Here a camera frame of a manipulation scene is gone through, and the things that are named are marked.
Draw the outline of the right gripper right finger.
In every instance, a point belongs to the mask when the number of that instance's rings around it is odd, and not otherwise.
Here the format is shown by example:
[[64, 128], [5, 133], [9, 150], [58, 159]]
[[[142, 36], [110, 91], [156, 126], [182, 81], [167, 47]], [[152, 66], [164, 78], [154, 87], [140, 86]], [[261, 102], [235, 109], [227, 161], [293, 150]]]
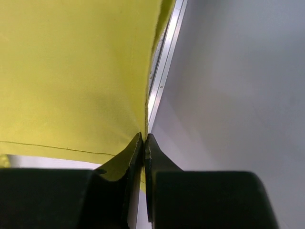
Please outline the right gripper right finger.
[[145, 142], [145, 171], [183, 171], [159, 147], [153, 134], [148, 134]]

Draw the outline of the aluminium rail frame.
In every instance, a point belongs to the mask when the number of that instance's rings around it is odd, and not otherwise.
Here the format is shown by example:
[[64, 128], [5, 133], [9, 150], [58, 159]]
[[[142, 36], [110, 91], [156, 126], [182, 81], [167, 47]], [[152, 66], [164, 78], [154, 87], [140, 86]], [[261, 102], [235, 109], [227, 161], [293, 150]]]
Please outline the aluminium rail frame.
[[187, 0], [177, 0], [172, 14], [160, 37], [155, 51], [149, 78], [148, 132], [150, 133], [156, 118], [159, 104], [171, 66], [174, 50], [180, 33]]

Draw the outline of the yellow trousers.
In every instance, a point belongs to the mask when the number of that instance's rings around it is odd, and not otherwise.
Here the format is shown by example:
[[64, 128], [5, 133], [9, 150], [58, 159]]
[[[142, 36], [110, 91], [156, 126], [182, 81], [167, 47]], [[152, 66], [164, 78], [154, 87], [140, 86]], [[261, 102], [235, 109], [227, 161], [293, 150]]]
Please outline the yellow trousers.
[[147, 137], [173, 0], [3, 0], [0, 154], [104, 164]]

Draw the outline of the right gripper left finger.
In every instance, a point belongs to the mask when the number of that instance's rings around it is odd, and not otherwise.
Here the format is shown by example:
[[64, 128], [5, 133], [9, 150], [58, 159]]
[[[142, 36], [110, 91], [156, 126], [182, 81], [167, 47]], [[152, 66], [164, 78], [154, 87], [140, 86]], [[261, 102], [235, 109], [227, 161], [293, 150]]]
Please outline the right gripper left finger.
[[128, 177], [131, 181], [140, 181], [142, 156], [142, 134], [137, 133], [124, 150], [94, 171], [110, 182], [117, 182], [123, 177]]

